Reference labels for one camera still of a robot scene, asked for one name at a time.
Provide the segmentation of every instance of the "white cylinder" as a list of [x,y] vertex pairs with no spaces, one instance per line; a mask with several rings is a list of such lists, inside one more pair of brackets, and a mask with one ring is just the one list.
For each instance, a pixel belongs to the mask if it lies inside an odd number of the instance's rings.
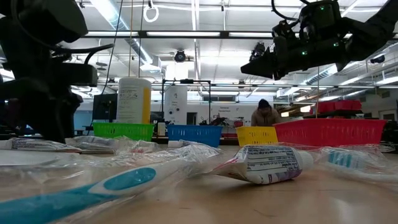
[[150,123],[150,81],[126,77],[119,80],[116,121],[129,124]]
[[164,118],[173,124],[187,124],[188,87],[171,86],[165,92]]

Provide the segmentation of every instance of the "jacket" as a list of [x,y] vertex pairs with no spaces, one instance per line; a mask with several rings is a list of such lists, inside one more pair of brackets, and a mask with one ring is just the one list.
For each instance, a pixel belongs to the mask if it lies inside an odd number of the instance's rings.
[[259,110],[256,110],[251,115],[251,126],[272,127],[273,124],[280,123],[278,111],[271,109],[271,113],[263,116]]

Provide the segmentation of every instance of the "person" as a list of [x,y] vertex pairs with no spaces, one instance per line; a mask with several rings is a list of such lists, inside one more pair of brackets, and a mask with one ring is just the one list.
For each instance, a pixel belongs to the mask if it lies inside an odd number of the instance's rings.
[[272,127],[273,124],[279,122],[278,111],[273,109],[268,101],[260,100],[259,107],[251,115],[251,126]]

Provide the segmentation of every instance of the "wooden table surface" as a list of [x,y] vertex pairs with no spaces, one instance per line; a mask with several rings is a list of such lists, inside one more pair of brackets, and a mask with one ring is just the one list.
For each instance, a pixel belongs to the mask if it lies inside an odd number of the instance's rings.
[[[230,158],[236,149],[225,156]],[[398,193],[320,170],[262,186],[208,175],[156,187],[85,223],[395,224]]]

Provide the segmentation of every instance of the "blue basket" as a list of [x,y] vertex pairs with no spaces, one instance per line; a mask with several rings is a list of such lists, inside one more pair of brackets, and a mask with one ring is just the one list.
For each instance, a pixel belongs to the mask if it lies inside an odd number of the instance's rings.
[[220,145],[222,126],[167,125],[169,141],[195,141],[211,147]]

